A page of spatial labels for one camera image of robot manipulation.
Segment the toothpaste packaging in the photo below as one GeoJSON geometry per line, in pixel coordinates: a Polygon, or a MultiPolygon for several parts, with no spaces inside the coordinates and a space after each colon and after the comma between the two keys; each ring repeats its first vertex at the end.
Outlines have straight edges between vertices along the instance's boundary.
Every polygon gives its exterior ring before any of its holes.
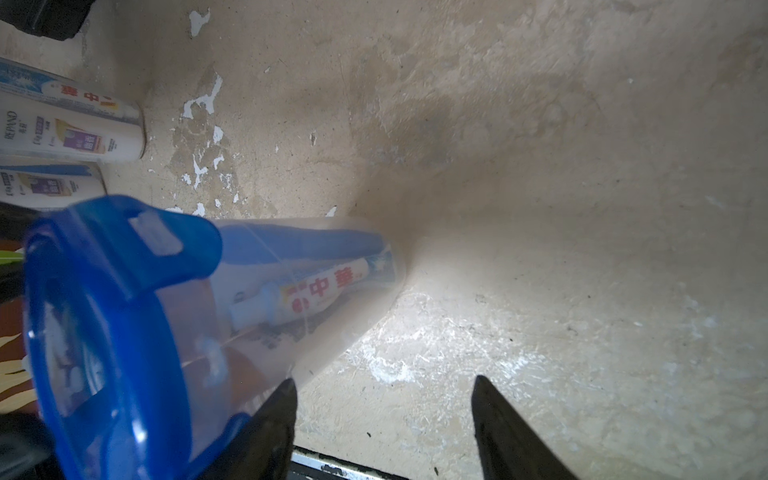
{"type": "Polygon", "coordinates": [[[95,164],[52,164],[0,157],[0,199],[36,210],[57,210],[106,194],[95,164]]]}
{"type": "Polygon", "coordinates": [[[144,150],[136,104],[0,58],[0,152],[126,162],[144,150]]]}
{"type": "Polygon", "coordinates": [[[331,306],[341,295],[395,281],[392,253],[359,258],[297,279],[262,286],[256,296],[230,306],[235,331],[259,324],[281,326],[308,319],[331,306]]]}

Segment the blue plastic lid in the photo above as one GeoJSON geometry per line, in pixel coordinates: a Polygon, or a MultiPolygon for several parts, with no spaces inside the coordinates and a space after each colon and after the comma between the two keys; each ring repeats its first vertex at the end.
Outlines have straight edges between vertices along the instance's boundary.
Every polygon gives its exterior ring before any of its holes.
{"type": "Polygon", "coordinates": [[[208,277],[221,253],[211,222],[129,197],[89,200],[32,226],[27,351],[69,480],[184,476],[187,390],[155,291],[208,277]]]}

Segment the concrete floor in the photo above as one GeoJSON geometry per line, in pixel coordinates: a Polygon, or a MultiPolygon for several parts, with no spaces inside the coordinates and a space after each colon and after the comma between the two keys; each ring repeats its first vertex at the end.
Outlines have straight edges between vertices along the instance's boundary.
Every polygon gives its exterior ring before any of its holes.
{"type": "Polygon", "coordinates": [[[480,478],[482,373],[582,478],[768,478],[768,2],[97,0],[70,41],[0,41],[144,107],[110,192],[338,206],[406,248],[297,444],[480,478]]]}

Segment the white toothpaste tube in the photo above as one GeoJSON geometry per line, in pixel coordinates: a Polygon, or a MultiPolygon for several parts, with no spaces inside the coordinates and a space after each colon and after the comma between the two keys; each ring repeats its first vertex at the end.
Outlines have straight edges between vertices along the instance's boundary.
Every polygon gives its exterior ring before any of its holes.
{"type": "Polygon", "coordinates": [[[368,282],[393,281],[393,268],[392,253],[387,251],[302,276],[295,283],[269,282],[256,296],[230,307],[232,327],[239,331],[261,323],[280,326],[310,318],[331,306],[345,291],[368,282]]]}
{"type": "Polygon", "coordinates": [[[104,195],[98,166],[53,164],[0,157],[0,200],[36,210],[57,210],[104,195]]]}
{"type": "Polygon", "coordinates": [[[136,104],[3,58],[0,122],[7,155],[119,163],[144,150],[136,104]]]}

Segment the clear plastic cup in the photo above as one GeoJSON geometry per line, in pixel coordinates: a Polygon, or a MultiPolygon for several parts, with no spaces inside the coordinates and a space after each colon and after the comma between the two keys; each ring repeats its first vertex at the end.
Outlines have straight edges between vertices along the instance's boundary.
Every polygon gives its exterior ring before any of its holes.
{"type": "Polygon", "coordinates": [[[73,478],[193,478],[284,379],[381,319],[402,257],[362,219],[217,220],[104,197],[27,242],[28,348],[73,478]]]}

